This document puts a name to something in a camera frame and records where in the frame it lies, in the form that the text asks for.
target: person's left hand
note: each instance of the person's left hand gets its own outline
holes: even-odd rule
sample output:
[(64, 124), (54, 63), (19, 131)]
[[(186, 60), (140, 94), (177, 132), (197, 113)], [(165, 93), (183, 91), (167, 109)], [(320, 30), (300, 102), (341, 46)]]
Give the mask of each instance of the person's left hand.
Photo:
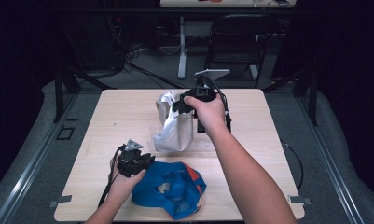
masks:
[(131, 195), (134, 186), (143, 179), (146, 170), (142, 170), (135, 176), (126, 177), (118, 173), (117, 162), (114, 165), (113, 176), (114, 182), (111, 185), (111, 189), (108, 192), (107, 199), (119, 200), (125, 202)]

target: white plastic bag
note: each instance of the white plastic bag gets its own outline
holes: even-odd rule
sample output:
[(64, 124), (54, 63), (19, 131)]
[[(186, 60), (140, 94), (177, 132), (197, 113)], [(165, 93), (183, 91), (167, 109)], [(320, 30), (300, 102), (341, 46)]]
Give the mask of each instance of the white plastic bag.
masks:
[(193, 140), (192, 112), (178, 114), (173, 112), (173, 103), (178, 101), (180, 93), (167, 91), (157, 100), (156, 106), (160, 122), (163, 125), (161, 133), (153, 136), (154, 146), (158, 152), (183, 151)]

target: baseball cap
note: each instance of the baseball cap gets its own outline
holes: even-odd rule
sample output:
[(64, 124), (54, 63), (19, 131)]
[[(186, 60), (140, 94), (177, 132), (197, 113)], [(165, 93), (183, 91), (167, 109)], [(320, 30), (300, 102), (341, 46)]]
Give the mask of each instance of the baseball cap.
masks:
[(132, 200), (144, 207), (162, 207), (177, 220), (201, 208), (205, 190), (201, 174), (185, 163), (155, 161), (134, 187)]

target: tabletop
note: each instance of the tabletop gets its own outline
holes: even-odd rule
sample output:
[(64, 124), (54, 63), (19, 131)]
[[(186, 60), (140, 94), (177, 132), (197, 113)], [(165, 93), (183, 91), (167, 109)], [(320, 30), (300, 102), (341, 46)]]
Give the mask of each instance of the tabletop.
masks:
[[(294, 7), (297, 0), (288, 0)], [(222, 0), (220, 2), (199, 0), (160, 0), (161, 7), (279, 7), (274, 0)]]
[[(221, 91), (228, 99), (233, 135), (273, 177), (287, 200), (288, 196), (298, 196), (263, 92)], [(62, 193), (62, 196), (71, 195), (71, 201), (58, 204), (56, 220), (86, 221), (90, 217), (106, 186), (109, 162), (116, 149), (129, 139), (143, 145), (142, 153), (152, 153), (156, 161), (183, 161), (201, 173), (207, 184), (203, 205), (182, 221), (242, 220), (213, 144), (205, 133), (196, 132), (196, 122), (193, 141), (185, 151), (159, 153), (154, 149), (152, 136), (161, 129), (155, 102), (164, 92), (166, 90), (103, 91)], [(289, 204), (296, 218), (304, 216), (302, 205)], [(138, 206), (129, 198), (116, 214), (115, 221), (172, 220), (163, 209)]]

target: gray carpet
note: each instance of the gray carpet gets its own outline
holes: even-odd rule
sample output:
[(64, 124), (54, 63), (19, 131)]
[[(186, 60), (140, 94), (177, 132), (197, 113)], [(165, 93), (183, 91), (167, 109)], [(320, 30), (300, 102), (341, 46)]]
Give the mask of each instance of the gray carpet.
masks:
[[(262, 82), (259, 85), (260, 88), (270, 84), (270, 69), (275, 61), (278, 44), (277, 42), (272, 43), (274, 48), (269, 51), (269, 57), (263, 70)], [(193, 73), (203, 68), (204, 54), (202, 50), (199, 46), (188, 48), (187, 78), (182, 80), (182, 83), (189, 87), (194, 85)], [(132, 62), (157, 75), (181, 82), (177, 78), (178, 56), (178, 52), (165, 55), (150, 50), (142, 50), (139, 57)], [(160, 86), (145, 75), (135, 71), (127, 72), (126, 70), (116, 76), (102, 78), (101, 81), (120, 89), (171, 88), (165, 84)], [(48, 155), (36, 174), (32, 185), (23, 195), (21, 204), (18, 204), (18, 209), (9, 219), (10, 223), (57, 223), (53, 218), (55, 208), (48, 208), (48, 203), (62, 195), (62, 190), (100, 95), (99, 90), (90, 83), (84, 80), (79, 80), (79, 82), (83, 91), (77, 96), (61, 123), (64, 127), (75, 128), (73, 135), (70, 140), (53, 139), (50, 142)], [(226, 80), (224, 85), (228, 85), (229, 82), (232, 83), (234, 88), (247, 88), (246, 86), (251, 84), (240, 80)], [(298, 103), (303, 102), (303, 99), (296, 99), (292, 96), (289, 91), (292, 83), (290, 85), (284, 86), (281, 91), (268, 93), (266, 97), (280, 138), (294, 149), (302, 161), (304, 180), (299, 193), (313, 201), (313, 205), (305, 206), (306, 215), (299, 223), (350, 223), (339, 200), (338, 193), (335, 191), (324, 167), (309, 122), (303, 118), (303, 113), (306, 112)], [(30, 159), (41, 148), (44, 138), (51, 130), (52, 121), (55, 118), (53, 83), (49, 83), (43, 91), (46, 94), (46, 100), (36, 124), (0, 184), (0, 209), (16, 186)], [(319, 130), (326, 140), (326, 145), (330, 149), (346, 185), (349, 187), (358, 211), (360, 211), (366, 223), (374, 223), (374, 194), (356, 177), (355, 171), (348, 160), (347, 144), (341, 128), (330, 109), (329, 103), (322, 94), (319, 94), (318, 97), (317, 120)], [(298, 160), (289, 148), (284, 147), (284, 152), (296, 185), (298, 185), (301, 175)]]

